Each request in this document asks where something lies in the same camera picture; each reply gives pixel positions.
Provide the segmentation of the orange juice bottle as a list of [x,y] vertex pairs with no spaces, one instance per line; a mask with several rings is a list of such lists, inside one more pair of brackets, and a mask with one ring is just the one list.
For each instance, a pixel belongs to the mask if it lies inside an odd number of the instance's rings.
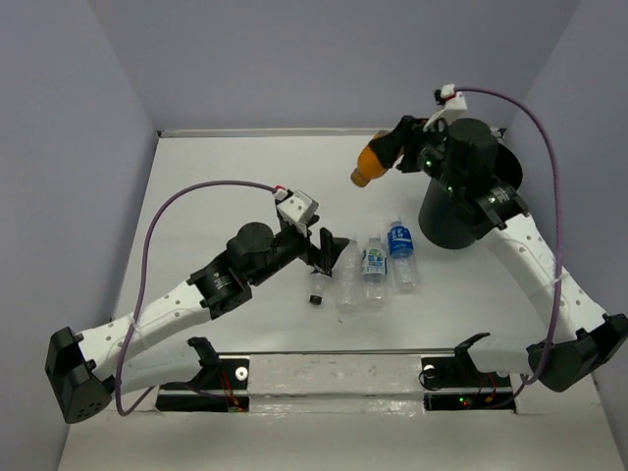
[[350,180],[358,187],[383,176],[396,159],[394,146],[388,139],[388,131],[378,131],[362,149],[357,163],[350,174]]

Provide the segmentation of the black label clear bottle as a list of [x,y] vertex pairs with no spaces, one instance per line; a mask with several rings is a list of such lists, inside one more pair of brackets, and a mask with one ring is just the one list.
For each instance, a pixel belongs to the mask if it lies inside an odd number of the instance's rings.
[[313,306],[321,306],[326,296],[331,293],[333,273],[313,268],[308,275],[308,302]]

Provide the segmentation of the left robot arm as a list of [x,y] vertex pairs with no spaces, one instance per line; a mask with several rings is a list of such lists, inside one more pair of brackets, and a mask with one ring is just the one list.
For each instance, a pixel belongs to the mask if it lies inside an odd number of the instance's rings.
[[211,385],[220,359],[206,338],[166,349],[158,343],[227,314],[257,287],[295,260],[330,272],[347,247],[345,237],[309,233],[285,225],[274,233],[263,223],[239,229],[225,250],[170,292],[130,313],[80,333],[66,327],[49,341],[44,371],[68,424],[82,422],[126,393],[166,383]]

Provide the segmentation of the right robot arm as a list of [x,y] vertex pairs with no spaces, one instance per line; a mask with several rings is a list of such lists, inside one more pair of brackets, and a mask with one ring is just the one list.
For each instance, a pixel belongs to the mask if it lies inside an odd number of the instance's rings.
[[564,268],[556,247],[539,234],[518,193],[517,157],[484,122],[462,118],[447,125],[403,117],[375,135],[353,174],[364,184],[396,168],[430,182],[418,223],[423,236],[447,250],[482,243],[529,299],[547,332],[540,340],[478,333],[454,349],[453,377],[473,385],[488,373],[522,375],[562,393],[605,364],[627,340],[627,317],[609,315]]

